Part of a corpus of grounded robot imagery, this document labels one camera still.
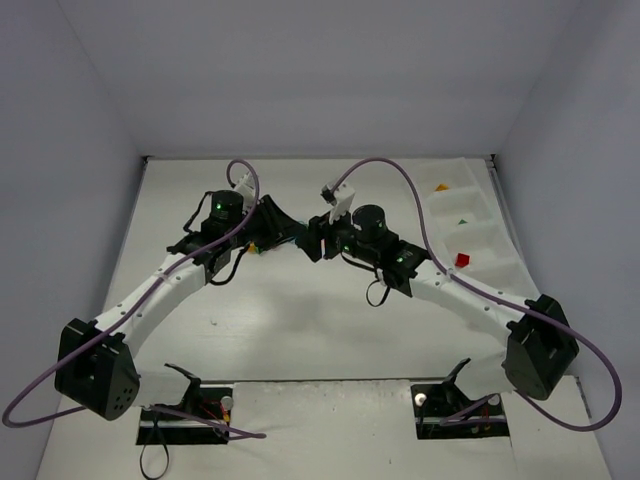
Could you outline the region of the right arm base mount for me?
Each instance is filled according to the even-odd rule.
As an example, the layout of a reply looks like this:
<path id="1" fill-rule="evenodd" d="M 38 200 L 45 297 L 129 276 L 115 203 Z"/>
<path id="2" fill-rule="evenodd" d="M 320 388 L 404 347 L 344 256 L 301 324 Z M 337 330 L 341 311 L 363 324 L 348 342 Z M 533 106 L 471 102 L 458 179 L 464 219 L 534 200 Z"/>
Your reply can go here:
<path id="1" fill-rule="evenodd" d="M 456 385 L 459 373 L 470 362 L 470 358 L 460 361 L 439 383 L 411 384 L 418 440 L 479 440 L 510 436 L 499 396 L 480 403 L 470 400 Z"/>

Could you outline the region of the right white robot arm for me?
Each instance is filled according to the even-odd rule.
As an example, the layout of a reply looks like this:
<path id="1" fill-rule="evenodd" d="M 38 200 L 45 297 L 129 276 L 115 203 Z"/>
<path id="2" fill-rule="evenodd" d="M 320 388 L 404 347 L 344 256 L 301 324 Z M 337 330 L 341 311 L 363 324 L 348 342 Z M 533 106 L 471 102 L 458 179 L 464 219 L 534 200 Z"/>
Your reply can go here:
<path id="1" fill-rule="evenodd" d="M 530 300 L 492 291 L 465 277 L 456 282 L 440 271 L 423 248 L 388 229 L 384 210 L 364 205 L 332 221 L 313 217 L 296 244 L 314 262 L 348 255 L 372 270 L 382 283 L 410 298 L 433 303 L 458 316 L 469 329 L 493 337 L 497 352 L 464 358 L 448 380 L 470 400 L 517 391 L 544 401 L 576 358 L 575 339 L 538 319 L 548 314 L 567 322 L 559 303 L 542 295 Z"/>

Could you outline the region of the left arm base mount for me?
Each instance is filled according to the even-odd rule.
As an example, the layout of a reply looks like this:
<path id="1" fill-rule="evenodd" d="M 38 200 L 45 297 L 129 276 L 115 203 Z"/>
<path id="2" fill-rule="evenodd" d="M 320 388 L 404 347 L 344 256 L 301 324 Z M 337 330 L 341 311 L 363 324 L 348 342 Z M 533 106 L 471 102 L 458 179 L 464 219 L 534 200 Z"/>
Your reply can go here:
<path id="1" fill-rule="evenodd" d="M 175 409 L 199 418 L 230 424 L 230 407 L 223 405 L 224 398 L 233 399 L 231 387 L 202 386 L 202 380 L 188 370 L 174 364 L 165 364 L 189 380 L 183 399 Z M 227 445 L 230 434 L 199 422 L 193 422 L 174 414 L 142 410 L 136 438 L 139 446 L 192 446 Z"/>

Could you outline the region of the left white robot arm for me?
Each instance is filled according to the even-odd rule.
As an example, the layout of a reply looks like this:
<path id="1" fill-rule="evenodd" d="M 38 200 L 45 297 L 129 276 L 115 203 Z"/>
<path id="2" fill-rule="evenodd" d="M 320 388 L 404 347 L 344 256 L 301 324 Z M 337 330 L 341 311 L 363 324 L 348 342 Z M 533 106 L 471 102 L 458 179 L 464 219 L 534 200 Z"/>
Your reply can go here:
<path id="1" fill-rule="evenodd" d="M 112 421 L 129 408 L 156 404 L 186 407 L 193 402 L 199 378 L 166 363 L 143 371 L 136 355 L 152 332 L 186 299 L 225 268 L 234 250 L 261 251 L 294 240 L 306 228 L 264 196 L 245 208 L 232 190 L 208 192 L 210 213 L 198 229 L 168 247 L 162 265 L 117 306 L 91 321 L 74 319 L 62 331 L 54 386 L 82 407 Z"/>

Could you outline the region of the small red lego brick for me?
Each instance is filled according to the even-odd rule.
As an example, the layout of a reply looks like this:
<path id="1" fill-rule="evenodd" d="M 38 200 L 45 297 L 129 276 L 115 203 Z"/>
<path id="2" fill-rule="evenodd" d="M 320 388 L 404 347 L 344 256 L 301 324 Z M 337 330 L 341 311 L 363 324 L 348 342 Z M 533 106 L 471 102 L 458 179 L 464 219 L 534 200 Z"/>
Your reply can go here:
<path id="1" fill-rule="evenodd" d="M 455 266 L 457 268 L 464 268 L 470 264 L 471 257 L 466 253 L 458 253 L 455 258 Z"/>

